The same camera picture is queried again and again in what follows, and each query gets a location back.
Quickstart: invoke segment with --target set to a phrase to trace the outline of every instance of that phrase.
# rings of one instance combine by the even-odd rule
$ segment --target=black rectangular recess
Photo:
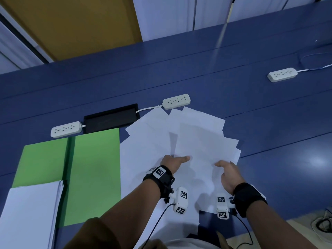
[[[128,126],[139,119],[137,104],[95,113],[84,117],[83,134]]]

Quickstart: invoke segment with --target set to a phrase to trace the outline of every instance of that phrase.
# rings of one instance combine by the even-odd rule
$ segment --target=white power strip
[[[56,126],[51,130],[51,137],[60,138],[71,134],[77,134],[82,131],[82,127],[84,126],[85,125],[82,125],[79,121]]]
[[[190,104],[190,97],[188,94],[183,94],[180,96],[168,98],[163,100],[163,107],[164,109],[172,109],[172,108],[178,108],[184,105]]]
[[[294,78],[296,77],[297,73],[297,70],[295,70],[294,68],[286,68],[279,71],[270,72],[268,74],[268,79],[271,82],[277,82],[285,79]]]

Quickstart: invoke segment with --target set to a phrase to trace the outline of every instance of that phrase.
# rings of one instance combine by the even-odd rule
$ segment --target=yellow board
[[[0,0],[54,60],[142,41],[132,0]]]

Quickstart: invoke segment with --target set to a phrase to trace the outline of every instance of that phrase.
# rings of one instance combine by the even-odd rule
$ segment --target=hand
[[[182,163],[188,162],[190,160],[190,156],[183,156],[183,157],[171,157],[170,155],[165,155],[164,158],[161,160],[160,165],[165,165],[169,168],[169,170],[174,175],[175,172],[178,171],[180,165]]]
[[[238,167],[234,163],[219,161],[214,165],[224,168],[224,173],[222,173],[222,186],[231,195],[233,195],[236,186],[246,182],[241,176]]]

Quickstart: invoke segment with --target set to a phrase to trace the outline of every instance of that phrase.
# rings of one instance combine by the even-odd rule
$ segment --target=green paper
[[[62,180],[66,149],[67,138],[25,146],[12,188]]]
[[[100,217],[121,200],[119,129],[76,136],[60,226]]]

